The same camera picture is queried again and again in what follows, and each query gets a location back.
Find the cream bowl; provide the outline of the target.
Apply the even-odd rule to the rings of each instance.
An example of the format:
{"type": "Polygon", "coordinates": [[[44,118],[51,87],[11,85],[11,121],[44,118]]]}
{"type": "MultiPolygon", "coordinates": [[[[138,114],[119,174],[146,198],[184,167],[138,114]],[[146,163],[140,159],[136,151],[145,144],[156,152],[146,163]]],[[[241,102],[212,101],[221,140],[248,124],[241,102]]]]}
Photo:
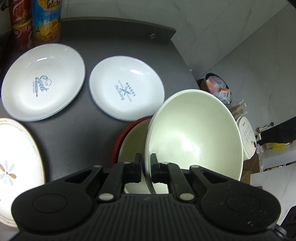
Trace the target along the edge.
{"type": "MultiPolygon", "coordinates": [[[[151,121],[151,116],[141,118],[128,128],[127,133],[123,136],[122,143],[117,150],[117,161],[133,162],[136,153],[141,153],[144,159],[145,140],[147,137],[147,129],[151,121]]],[[[128,183],[125,185],[125,193],[128,194],[150,194],[147,186],[145,176],[142,173],[142,180],[140,183],[128,183]]]]}
{"type": "Polygon", "coordinates": [[[167,194],[167,185],[152,183],[151,154],[181,169],[197,165],[241,179],[243,147],[237,123],[221,101],[202,90],[187,89],[169,97],[147,129],[145,182],[151,194],[167,194]]]}

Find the small white plate Bakery print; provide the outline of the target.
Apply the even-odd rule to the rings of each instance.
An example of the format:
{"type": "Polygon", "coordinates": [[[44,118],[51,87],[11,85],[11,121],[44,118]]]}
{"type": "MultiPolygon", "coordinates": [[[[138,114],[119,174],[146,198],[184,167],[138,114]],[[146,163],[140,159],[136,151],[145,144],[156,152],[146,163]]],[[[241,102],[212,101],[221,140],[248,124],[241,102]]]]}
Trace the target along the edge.
{"type": "Polygon", "coordinates": [[[96,105],[121,121],[153,115],[165,100],[164,85],[158,74],[130,56],[100,61],[90,74],[89,89],[96,105]]]}

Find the large white plate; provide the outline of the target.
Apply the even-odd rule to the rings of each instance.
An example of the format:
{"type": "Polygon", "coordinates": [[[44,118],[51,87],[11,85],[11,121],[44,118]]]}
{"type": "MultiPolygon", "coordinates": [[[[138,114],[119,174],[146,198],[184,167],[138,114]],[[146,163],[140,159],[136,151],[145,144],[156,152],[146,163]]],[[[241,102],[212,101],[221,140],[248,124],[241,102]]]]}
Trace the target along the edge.
{"type": "Polygon", "coordinates": [[[16,228],[13,201],[23,192],[45,184],[42,157],[27,129],[1,118],[1,223],[16,228]]]}

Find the white deep plate Sweet print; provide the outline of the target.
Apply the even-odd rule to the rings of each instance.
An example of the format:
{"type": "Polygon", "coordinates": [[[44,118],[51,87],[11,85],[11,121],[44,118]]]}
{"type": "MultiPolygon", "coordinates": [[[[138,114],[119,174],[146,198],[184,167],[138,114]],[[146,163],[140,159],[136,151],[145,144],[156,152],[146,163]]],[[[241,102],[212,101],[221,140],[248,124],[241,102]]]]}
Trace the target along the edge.
{"type": "Polygon", "coordinates": [[[22,54],[1,87],[4,109],[19,121],[40,121],[64,109],[79,93],[86,69],[81,55],[63,44],[22,54]]]}

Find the cardboard box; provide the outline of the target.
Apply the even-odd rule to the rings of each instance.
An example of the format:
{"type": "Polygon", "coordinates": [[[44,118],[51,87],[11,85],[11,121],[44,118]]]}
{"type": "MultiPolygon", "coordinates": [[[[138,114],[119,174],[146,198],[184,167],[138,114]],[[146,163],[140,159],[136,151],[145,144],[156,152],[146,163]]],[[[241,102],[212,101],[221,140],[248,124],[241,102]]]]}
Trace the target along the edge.
{"type": "Polygon", "coordinates": [[[240,181],[245,184],[250,184],[251,174],[260,172],[259,156],[257,153],[249,160],[243,162],[243,169],[240,181]]]}

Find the white air fryer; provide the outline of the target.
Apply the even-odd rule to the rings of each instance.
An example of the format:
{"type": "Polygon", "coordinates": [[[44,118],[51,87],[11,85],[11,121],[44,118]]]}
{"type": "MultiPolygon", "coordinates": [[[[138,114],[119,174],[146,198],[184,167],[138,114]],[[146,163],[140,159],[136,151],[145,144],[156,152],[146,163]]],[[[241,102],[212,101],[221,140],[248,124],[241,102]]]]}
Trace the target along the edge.
{"type": "Polygon", "coordinates": [[[249,120],[245,116],[240,116],[236,123],[242,140],[243,160],[246,161],[251,159],[256,151],[256,137],[249,120]]]}

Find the cooker pot with bags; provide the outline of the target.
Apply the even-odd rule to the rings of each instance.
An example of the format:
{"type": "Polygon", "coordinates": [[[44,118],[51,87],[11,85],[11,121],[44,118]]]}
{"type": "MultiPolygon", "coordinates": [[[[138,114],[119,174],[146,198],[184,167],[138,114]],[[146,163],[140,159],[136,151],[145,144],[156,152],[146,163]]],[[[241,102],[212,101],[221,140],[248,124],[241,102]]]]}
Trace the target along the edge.
{"type": "Polygon", "coordinates": [[[231,90],[226,82],[218,75],[207,73],[204,78],[198,80],[198,85],[201,90],[217,97],[225,105],[231,104],[231,90]]]}

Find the orange juice bottle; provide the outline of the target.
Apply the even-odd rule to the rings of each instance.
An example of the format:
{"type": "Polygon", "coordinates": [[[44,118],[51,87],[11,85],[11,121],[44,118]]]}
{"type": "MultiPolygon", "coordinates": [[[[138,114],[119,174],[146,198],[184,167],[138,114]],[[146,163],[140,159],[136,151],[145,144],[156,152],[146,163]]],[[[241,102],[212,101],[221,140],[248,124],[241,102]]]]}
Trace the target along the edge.
{"type": "Polygon", "coordinates": [[[61,0],[31,1],[34,44],[57,43],[61,37],[61,0]]]}

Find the lower red drink can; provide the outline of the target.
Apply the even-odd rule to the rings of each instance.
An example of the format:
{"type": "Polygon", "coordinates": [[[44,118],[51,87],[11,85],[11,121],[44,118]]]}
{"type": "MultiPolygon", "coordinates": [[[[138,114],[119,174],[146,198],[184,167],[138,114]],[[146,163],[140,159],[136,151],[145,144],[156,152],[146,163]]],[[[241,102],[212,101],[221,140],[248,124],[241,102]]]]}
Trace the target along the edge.
{"type": "Polygon", "coordinates": [[[16,47],[20,51],[26,51],[34,45],[32,19],[27,19],[13,25],[16,47]]]}

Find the red drink can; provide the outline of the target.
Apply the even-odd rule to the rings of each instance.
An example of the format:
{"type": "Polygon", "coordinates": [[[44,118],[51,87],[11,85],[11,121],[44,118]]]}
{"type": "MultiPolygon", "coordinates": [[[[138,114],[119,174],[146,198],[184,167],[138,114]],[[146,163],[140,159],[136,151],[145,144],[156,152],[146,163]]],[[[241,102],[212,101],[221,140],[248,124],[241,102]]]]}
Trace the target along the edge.
{"type": "Polygon", "coordinates": [[[11,24],[23,22],[32,17],[30,0],[11,0],[9,1],[9,13],[11,24]]]}
{"type": "Polygon", "coordinates": [[[26,51],[34,45],[32,19],[27,19],[13,25],[16,47],[20,51],[26,51]]]}

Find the upper red drink can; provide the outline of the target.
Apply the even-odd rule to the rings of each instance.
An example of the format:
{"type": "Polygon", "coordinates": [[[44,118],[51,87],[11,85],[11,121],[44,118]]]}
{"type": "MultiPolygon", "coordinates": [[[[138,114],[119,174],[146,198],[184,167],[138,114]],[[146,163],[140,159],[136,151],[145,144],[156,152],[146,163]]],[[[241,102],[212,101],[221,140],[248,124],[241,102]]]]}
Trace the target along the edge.
{"type": "Polygon", "coordinates": [[[11,24],[23,22],[32,17],[30,0],[11,0],[9,1],[9,13],[11,24]]]}

